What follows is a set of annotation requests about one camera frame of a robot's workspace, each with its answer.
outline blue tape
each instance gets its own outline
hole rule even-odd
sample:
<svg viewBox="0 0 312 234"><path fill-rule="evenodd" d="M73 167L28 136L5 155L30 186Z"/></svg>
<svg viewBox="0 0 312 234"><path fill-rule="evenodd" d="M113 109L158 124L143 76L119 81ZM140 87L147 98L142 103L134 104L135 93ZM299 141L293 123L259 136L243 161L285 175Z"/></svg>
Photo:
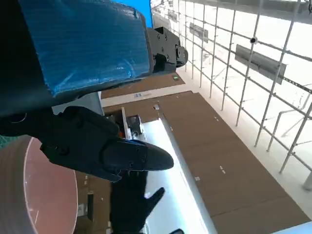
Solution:
<svg viewBox="0 0 312 234"><path fill-rule="evenodd" d="M108 0L19 0L53 96L149 72L143 19Z"/></svg>

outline gloved hand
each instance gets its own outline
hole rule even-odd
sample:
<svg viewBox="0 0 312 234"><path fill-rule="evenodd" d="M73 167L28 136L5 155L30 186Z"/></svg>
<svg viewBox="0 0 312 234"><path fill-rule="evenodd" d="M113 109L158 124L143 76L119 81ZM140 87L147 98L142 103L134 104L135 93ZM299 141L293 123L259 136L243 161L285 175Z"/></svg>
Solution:
<svg viewBox="0 0 312 234"><path fill-rule="evenodd" d="M110 221L115 234L137 234L145 224L165 193L164 188L158 189L154 195L144 197L148 172L125 172L122 179L111 183Z"/></svg>

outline brown wooden panel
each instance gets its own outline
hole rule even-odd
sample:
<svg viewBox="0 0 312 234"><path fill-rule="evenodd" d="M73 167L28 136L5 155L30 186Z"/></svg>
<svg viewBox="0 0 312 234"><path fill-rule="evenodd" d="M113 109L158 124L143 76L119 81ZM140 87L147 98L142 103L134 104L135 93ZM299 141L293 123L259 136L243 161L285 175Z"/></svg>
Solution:
<svg viewBox="0 0 312 234"><path fill-rule="evenodd" d="M182 151L184 148L215 144L236 137L228 125L215 119L210 121L208 119L205 116L192 116L170 122L173 134Z"/></svg>
<svg viewBox="0 0 312 234"><path fill-rule="evenodd" d="M103 108L104 113L113 112L119 110L122 106L125 108L126 116L139 115L143 123L150 122L158 119L158 112L153 108L158 102L172 101L181 97L189 96L192 92L183 92L178 94L167 95L163 97L156 97L151 99L145 99L141 101L128 102L121 105L109 106Z"/></svg>
<svg viewBox="0 0 312 234"><path fill-rule="evenodd" d="M218 234L270 234L309 221L289 196L213 217Z"/></svg>
<svg viewBox="0 0 312 234"><path fill-rule="evenodd" d="M196 184L218 233L272 233L309 221L200 94L186 92L123 106L127 116L139 114L146 122L158 118L156 103L192 175L200 178Z"/></svg>
<svg viewBox="0 0 312 234"><path fill-rule="evenodd" d="M173 76L178 76L178 80L174 80ZM160 89L175 85L184 84L184 81L176 73L171 73L162 76L150 76L142 79L141 81L126 84L115 89L102 91L101 98L111 98L126 94L134 94L143 91Z"/></svg>

